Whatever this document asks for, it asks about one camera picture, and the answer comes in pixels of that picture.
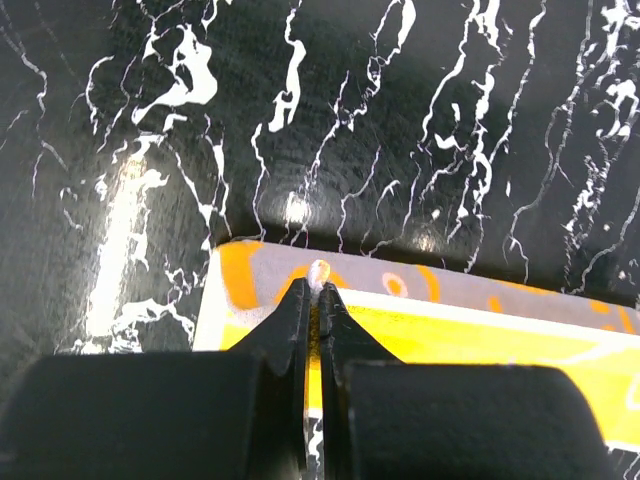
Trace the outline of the orange towel with grey pattern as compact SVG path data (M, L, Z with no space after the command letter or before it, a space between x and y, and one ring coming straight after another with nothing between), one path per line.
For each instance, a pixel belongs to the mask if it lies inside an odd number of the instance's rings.
M563 370L606 443L639 448L639 314L423 265L241 241L214 249L197 278L193 347L230 348L308 278L336 286L348 313L408 363L532 364Z

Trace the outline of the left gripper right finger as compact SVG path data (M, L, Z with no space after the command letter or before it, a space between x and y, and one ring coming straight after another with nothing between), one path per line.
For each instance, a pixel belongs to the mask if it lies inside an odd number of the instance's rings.
M542 366L408 364L319 296L329 479L611 479L583 394Z

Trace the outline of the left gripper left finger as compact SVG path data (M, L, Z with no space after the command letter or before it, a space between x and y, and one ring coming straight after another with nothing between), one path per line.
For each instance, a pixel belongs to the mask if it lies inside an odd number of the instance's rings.
M225 351L58 355L1 415L5 479L296 479L311 290Z

